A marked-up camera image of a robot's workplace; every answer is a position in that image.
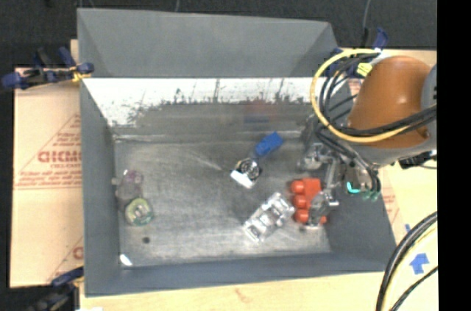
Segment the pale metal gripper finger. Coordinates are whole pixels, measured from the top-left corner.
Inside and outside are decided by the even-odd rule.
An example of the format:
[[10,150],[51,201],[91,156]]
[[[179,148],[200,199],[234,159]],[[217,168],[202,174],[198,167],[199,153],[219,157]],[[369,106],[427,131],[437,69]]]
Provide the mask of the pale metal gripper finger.
[[323,207],[312,207],[309,210],[309,226],[318,227],[327,221],[327,210]]
[[339,200],[331,193],[322,191],[319,202],[321,210],[334,210],[339,206]]

